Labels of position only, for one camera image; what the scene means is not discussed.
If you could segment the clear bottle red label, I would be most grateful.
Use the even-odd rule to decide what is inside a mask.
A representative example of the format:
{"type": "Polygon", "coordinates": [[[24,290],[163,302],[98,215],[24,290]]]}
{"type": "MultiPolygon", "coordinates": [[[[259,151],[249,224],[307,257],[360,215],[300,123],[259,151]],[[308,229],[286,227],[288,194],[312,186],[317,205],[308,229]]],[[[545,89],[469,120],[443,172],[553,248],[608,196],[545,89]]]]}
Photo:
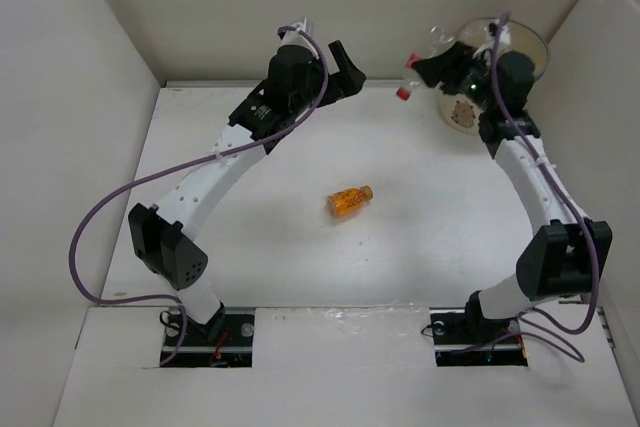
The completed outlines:
{"type": "Polygon", "coordinates": [[[414,70],[414,64],[421,60],[444,53],[455,43],[455,36],[438,25],[433,26],[421,43],[412,50],[403,68],[403,80],[396,96],[407,101],[412,93],[424,86],[420,75],[414,70]]]}

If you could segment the orange bottle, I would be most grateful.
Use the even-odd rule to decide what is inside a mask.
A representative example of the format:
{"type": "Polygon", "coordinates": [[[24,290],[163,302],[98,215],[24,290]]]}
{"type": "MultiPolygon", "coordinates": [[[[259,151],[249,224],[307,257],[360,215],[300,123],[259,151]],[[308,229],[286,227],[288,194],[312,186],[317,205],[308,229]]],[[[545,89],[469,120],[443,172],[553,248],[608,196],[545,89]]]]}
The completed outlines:
{"type": "Polygon", "coordinates": [[[370,186],[349,188],[327,197],[327,209],[333,219],[341,219],[358,212],[374,197],[370,186]]]}

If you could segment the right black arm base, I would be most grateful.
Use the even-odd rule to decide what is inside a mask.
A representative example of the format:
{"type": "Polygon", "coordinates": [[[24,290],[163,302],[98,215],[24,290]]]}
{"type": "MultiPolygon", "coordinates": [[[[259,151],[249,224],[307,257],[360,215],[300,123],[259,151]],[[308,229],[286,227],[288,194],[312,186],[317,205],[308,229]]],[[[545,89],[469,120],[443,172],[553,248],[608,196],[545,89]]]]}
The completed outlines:
{"type": "Polygon", "coordinates": [[[462,308],[434,308],[421,334],[430,337],[438,367],[528,365],[515,318],[473,324],[462,308]]]}

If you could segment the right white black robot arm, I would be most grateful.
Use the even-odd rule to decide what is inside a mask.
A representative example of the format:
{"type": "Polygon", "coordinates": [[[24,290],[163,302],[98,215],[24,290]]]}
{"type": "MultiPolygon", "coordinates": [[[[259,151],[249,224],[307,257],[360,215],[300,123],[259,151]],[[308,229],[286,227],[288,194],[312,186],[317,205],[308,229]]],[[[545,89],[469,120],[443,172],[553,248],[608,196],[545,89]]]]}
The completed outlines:
{"type": "Polygon", "coordinates": [[[534,62],[517,51],[477,52],[462,42],[442,54],[414,61],[422,84],[461,94],[482,108],[479,135],[510,179],[528,215],[532,239],[515,272],[473,293],[462,328],[473,340],[494,334],[499,322],[552,299],[588,294],[593,314],[613,233],[570,198],[548,159],[543,139],[525,105],[535,83],[534,62]]]}

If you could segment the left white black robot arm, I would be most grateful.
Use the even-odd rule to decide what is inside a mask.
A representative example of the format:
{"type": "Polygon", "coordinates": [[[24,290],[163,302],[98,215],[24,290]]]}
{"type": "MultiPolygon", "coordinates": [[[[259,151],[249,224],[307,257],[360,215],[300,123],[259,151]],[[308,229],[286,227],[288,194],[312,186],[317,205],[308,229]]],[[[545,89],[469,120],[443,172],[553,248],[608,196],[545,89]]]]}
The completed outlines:
{"type": "Polygon", "coordinates": [[[205,277],[208,256],[196,237],[223,196],[275,148],[274,134],[292,126],[306,107],[330,105],[362,90],[366,76],[342,43],[330,43],[329,50],[338,67],[333,74],[308,42],[283,43],[266,78],[229,115],[213,146],[215,160],[193,168],[154,205],[136,204],[128,214],[136,257],[177,294],[188,331],[201,343],[220,337],[225,309],[205,277]]]}

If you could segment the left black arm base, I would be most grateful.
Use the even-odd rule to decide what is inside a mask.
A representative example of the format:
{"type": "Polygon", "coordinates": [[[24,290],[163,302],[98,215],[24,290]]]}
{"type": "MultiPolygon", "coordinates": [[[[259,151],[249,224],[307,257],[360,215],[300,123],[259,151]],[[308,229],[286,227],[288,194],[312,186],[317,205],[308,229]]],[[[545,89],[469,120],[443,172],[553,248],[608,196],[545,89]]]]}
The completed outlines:
{"type": "Polygon", "coordinates": [[[231,308],[211,339],[191,320],[185,338],[176,349],[182,329],[178,311],[164,310],[159,321],[164,328],[160,366],[164,368],[250,368],[253,360],[255,309],[231,308]]]}

